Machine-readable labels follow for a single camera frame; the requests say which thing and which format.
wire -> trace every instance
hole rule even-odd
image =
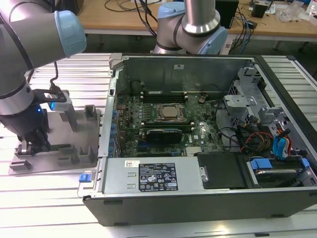
[[[57,68],[57,62],[56,61],[54,62],[54,66],[55,66],[55,77],[50,80],[51,86],[55,86],[54,80],[58,79],[58,68]]]
[[[251,32],[251,29],[249,28],[249,24],[247,22],[247,19],[246,19],[245,15],[241,13],[239,7],[237,7],[237,14],[239,14],[240,17],[235,16],[235,18],[237,18],[237,19],[239,19],[241,21],[241,23],[242,23],[242,32],[241,32],[239,38],[234,42],[233,47],[230,49],[229,53],[232,52],[232,51],[235,51],[235,49],[237,47],[243,45],[243,48],[240,51],[240,54],[242,54],[244,52],[247,44],[251,40],[251,36],[254,33],[254,29],[252,29],[252,32]]]
[[[137,5],[137,1],[134,0],[134,3],[135,3],[135,7],[136,7],[136,9],[137,9],[137,11],[138,11],[139,18],[140,18],[140,20],[142,21],[144,27],[145,27],[153,36],[156,36],[156,33],[155,33],[155,32],[153,31],[153,29],[149,26],[149,24],[146,23],[146,22],[143,20],[141,14],[140,14],[139,7],[138,7],[138,5]]]
[[[108,9],[109,11],[114,11],[114,12],[129,12],[129,11],[137,11],[137,8],[127,8],[127,7],[124,7],[123,4],[126,3],[126,2],[130,2],[130,0],[126,0],[126,1],[123,1],[121,3],[118,3],[118,6],[122,9],[122,10],[116,10],[116,9],[112,9],[112,8],[109,8],[107,7],[107,4],[110,2],[111,0],[107,0],[104,4],[105,8]],[[152,3],[149,3],[148,5],[152,5],[152,4],[155,4],[155,3],[159,3],[161,2],[161,0],[158,0],[156,2],[152,2]]]
[[[152,34],[153,35],[157,35],[156,33],[155,33],[155,31],[152,29],[152,27],[151,27],[151,25],[150,25],[150,23],[149,23],[149,21],[148,21],[148,12],[149,12],[149,9],[148,9],[148,0],[145,0],[145,22],[148,24],[148,26],[149,26],[149,28],[150,28],[150,30],[152,31]]]

warning label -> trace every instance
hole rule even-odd
[[[139,178],[141,192],[178,190],[174,163],[139,164]]]

metal bracket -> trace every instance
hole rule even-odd
[[[226,95],[224,96],[224,100],[226,105],[231,108],[245,108],[257,104],[253,97],[243,95]]]
[[[259,119],[261,123],[272,123],[281,113],[283,113],[282,108],[261,108]]]

